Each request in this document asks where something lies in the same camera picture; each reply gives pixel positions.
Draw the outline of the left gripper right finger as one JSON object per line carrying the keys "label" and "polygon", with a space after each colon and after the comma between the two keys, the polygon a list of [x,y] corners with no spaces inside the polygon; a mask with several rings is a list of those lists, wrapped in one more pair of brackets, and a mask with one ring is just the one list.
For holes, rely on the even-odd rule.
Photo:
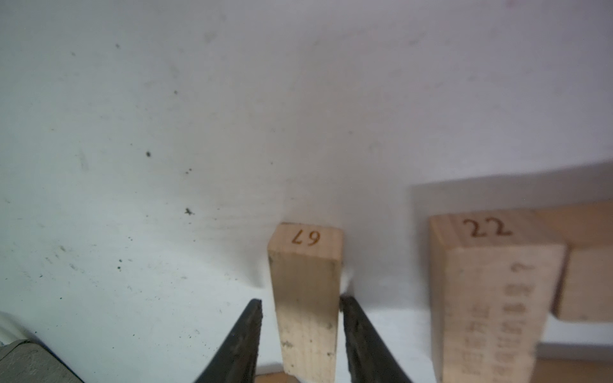
{"label": "left gripper right finger", "polygon": [[353,383],[411,383],[356,298],[342,295],[348,370]]}

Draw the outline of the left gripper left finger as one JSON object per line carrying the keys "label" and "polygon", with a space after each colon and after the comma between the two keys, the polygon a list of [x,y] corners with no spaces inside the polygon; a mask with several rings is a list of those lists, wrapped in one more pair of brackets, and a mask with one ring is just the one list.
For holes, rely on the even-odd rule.
{"label": "left gripper left finger", "polygon": [[260,347],[262,301],[252,299],[228,336],[196,378],[197,383],[253,383]]}

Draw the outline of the wooden block numbered 67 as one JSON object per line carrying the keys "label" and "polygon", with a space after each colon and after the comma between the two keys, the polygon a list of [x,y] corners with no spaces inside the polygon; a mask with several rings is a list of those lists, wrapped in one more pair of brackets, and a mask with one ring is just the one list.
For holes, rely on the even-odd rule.
{"label": "wooden block numbered 67", "polygon": [[338,228],[281,223],[268,260],[285,373],[335,381],[344,234]]}

